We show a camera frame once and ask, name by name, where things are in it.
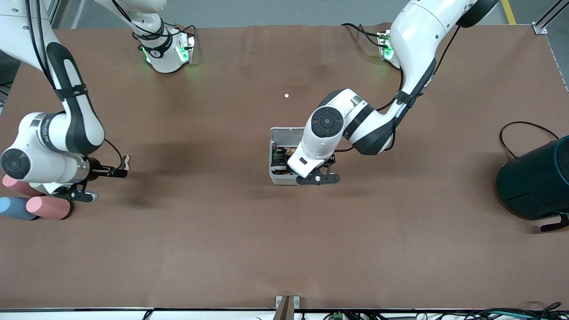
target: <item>gray floor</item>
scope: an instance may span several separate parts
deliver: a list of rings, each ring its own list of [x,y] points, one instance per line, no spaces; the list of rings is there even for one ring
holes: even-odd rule
[[[517,23],[538,21],[557,0],[512,0],[512,12]],[[569,7],[547,25],[547,38],[557,59],[565,82],[569,84]]]
[[[364,25],[390,22],[408,0],[169,0],[160,15],[167,22],[200,27],[244,27],[270,24],[336,26],[344,22]],[[556,0],[510,0],[518,23],[539,19]],[[65,0],[61,28],[126,28],[115,15],[94,0]],[[77,15],[78,8],[83,8]],[[483,24],[507,24],[499,4]],[[569,75],[569,8],[547,27],[551,47],[562,73]],[[13,79],[17,63],[0,52],[0,83]]]
[[[78,28],[124,28],[110,11],[85,0]],[[160,16],[167,22],[198,28],[305,24],[338,26],[345,22],[374,25],[392,22],[408,0],[169,0]],[[483,21],[507,23],[499,6]]]

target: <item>black joint cap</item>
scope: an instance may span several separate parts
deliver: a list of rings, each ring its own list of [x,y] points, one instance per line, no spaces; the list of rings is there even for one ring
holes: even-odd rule
[[[2,155],[2,168],[14,179],[23,179],[30,172],[30,159],[18,149],[8,149]]]
[[[335,108],[325,106],[314,112],[311,123],[312,132],[318,137],[333,137],[344,127],[344,117]]]

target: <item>green led light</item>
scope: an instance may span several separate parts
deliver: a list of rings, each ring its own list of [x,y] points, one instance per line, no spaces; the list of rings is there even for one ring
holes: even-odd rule
[[[179,47],[176,47],[176,49],[177,49],[178,55],[180,56],[180,60],[182,62],[187,62],[189,60],[188,51],[184,48],[179,48]]]
[[[152,62],[150,62],[150,58],[148,57],[148,54],[146,53],[146,49],[144,49],[144,47],[142,47],[142,52],[144,52],[144,55],[146,56],[146,62],[152,64]]]
[[[387,49],[385,49],[385,56],[386,57],[390,57],[393,54],[393,48],[388,47]]]

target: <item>gray plastic box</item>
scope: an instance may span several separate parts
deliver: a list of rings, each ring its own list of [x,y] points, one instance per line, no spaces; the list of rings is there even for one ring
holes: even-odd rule
[[[296,177],[298,174],[289,173],[287,175],[273,174],[271,171],[271,161],[273,160],[273,147],[296,147],[302,140],[302,128],[271,128],[271,143],[269,145],[269,175],[274,184],[297,186]]]

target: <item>black strap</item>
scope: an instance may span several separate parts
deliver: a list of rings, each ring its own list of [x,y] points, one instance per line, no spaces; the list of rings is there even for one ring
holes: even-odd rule
[[[344,138],[346,140],[350,140],[352,134],[356,131],[356,129],[361,125],[362,122],[372,113],[375,109],[371,105],[366,105],[363,109],[358,112],[354,120],[350,122],[350,124],[344,130]]]
[[[420,93],[416,96],[412,96],[409,95],[403,91],[398,91],[395,94],[395,97],[393,97],[394,99],[396,99],[397,101],[401,101],[402,103],[406,104],[407,107],[411,108],[413,106],[413,104],[415,104],[415,100],[417,100],[418,97],[421,97],[423,95],[423,93]]]
[[[46,146],[51,151],[55,151],[55,152],[61,152],[61,150],[56,148],[53,145],[53,143],[51,143],[50,124],[51,124],[51,121],[53,120],[53,118],[55,118],[55,116],[57,116],[58,114],[62,114],[62,113],[65,113],[65,111],[53,112],[53,113],[46,114],[46,116],[43,117],[42,121],[39,124],[39,137],[42,139],[44,146]]]
[[[155,48],[147,47],[144,45],[142,47],[146,50],[146,53],[148,53],[152,57],[162,58],[164,56],[164,52],[170,49],[171,45],[172,45],[172,35],[168,33],[168,36],[166,36],[166,40],[161,45]]]
[[[68,98],[74,98],[76,96],[86,95],[89,93],[87,85],[82,83],[71,88],[55,89],[55,95],[63,102],[63,100]]]
[[[412,102],[416,99],[414,96],[412,95],[408,95],[407,93],[403,92],[403,91],[398,91],[395,94],[394,97],[397,101],[401,101],[406,105],[410,105],[412,104]]]

